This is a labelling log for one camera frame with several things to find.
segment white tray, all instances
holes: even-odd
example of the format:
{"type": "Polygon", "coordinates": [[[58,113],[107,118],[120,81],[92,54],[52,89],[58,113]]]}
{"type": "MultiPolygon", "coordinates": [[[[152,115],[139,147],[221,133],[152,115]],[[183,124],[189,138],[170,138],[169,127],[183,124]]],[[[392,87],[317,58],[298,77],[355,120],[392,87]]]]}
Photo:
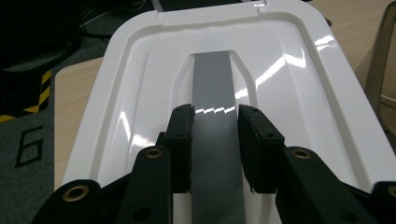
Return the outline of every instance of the white tray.
{"type": "MultiPolygon", "coordinates": [[[[63,183],[102,186],[191,103],[194,54],[228,50],[236,106],[253,105],[286,137],[316,151],[344,182],[370,191],[396,180],[396,160],[323,17],[297,0],[268,0],[139,15],[114,34],[93,86],[63,183]]],[[[279,222],[273,196],[252,195],[247,223],[279,222]]],[[[174,223],[191,223],[190,194],[175,195],[174,223]]]]}

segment yellow and black striped tape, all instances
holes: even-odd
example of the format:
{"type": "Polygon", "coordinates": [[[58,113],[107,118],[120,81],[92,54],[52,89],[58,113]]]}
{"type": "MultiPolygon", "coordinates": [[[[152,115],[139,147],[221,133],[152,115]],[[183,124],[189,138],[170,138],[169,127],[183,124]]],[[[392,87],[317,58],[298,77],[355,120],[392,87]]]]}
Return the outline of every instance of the yellow and black striped tape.
{"type": "Polygon", "coordinates": [[[41,78],[40,85],[40,96],[38,97],[37,105],[24,108],[19,111],[8,112],[7,114],[0,115],[0,122],[4,122],[10,119],[16,119],[25,115],[34,114],[38,111],[46,108],[50,98],[50,78],[52,76],[51,71],[48,71],[41,78]]]}

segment wooden tabletop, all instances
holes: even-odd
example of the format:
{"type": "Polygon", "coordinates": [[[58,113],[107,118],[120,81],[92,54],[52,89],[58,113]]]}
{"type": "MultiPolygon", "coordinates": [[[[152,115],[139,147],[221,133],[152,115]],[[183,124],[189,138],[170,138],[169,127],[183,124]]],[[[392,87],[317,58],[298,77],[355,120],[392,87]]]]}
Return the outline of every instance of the wooden tabletop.
{"type": "MultiPolygon", "coordinates": [[[[352,69],[374,44],[390,0],[314,0],[309,4],[332,22],[352,69]]],[[[55,78],[55,189],[59,188],[102,58],[71,65],[55,78]]]]}

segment gray tape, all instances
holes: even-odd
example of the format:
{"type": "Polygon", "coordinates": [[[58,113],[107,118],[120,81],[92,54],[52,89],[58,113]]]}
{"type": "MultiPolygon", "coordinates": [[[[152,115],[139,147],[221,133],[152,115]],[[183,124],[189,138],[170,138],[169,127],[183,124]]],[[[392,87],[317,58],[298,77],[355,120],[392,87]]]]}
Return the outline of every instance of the gray tape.
{"type": "Polygon", "coordinates": [[[246,223],[229,52],[195,56],[192,103],[192,223],[246,223]]]}

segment glossy white surface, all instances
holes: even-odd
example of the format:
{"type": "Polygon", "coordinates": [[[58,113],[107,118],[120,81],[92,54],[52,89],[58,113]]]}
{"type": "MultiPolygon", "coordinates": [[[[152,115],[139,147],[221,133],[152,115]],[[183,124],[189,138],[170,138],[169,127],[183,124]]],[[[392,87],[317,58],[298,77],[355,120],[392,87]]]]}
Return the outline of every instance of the glossy white surface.
{"type": "MultiPolygon", "coordinates": [[[[64,183],[89,178],[103,186],[129,173],[172,109],[191,103],[194,54],[220,50],[230,51],[236,106],[260,108],[287,146],[316,151],[342,181],[364,190],[396,180],[393,152],[326,21],[303,2],[268,0],[153,11],[122,25],[64,183]]],[[[247,223],[278,222],[272,196],[252,195],[245,184],[247,223]]],[[[189,206],[190,195],[175,196],[174,223],[191,222],[189,206]]]]}

